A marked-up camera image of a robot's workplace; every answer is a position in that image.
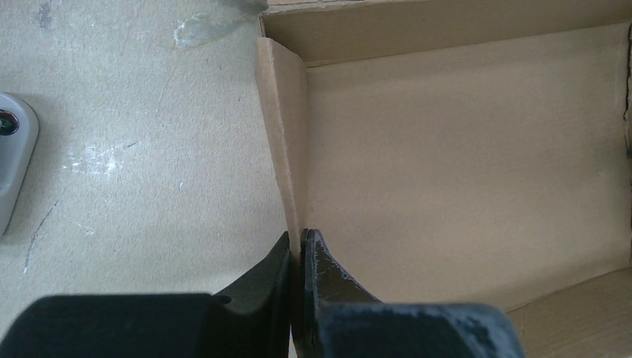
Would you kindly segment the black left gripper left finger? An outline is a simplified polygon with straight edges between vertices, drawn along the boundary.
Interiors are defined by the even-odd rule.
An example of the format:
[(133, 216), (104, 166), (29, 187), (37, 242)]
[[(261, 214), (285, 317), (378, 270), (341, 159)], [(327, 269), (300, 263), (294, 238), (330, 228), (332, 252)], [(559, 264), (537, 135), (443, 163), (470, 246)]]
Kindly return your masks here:
[(287, 234), (215, 294), (55, 295), (20, 313), (3, 357), (286, 357)]

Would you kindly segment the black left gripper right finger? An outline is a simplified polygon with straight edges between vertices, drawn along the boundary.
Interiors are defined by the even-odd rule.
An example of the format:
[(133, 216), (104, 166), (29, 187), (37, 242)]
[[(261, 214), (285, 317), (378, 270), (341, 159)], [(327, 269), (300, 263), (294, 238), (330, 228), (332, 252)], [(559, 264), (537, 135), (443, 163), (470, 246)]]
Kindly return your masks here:
[(523, 357), (509, 318), (480, 303), (392, 304), (370, 294), (319, 230), (300, 243), (291, 316), (299, 357)]

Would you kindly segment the brown cardboard box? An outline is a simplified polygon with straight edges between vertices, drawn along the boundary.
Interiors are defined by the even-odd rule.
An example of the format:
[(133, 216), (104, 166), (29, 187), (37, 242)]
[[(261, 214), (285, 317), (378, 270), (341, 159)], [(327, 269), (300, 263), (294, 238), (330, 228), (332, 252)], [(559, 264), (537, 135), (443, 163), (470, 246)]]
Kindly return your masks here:
[(273, 1), (256, 82), (291, 247), (382, 301), (631, 355), (629, 1)]

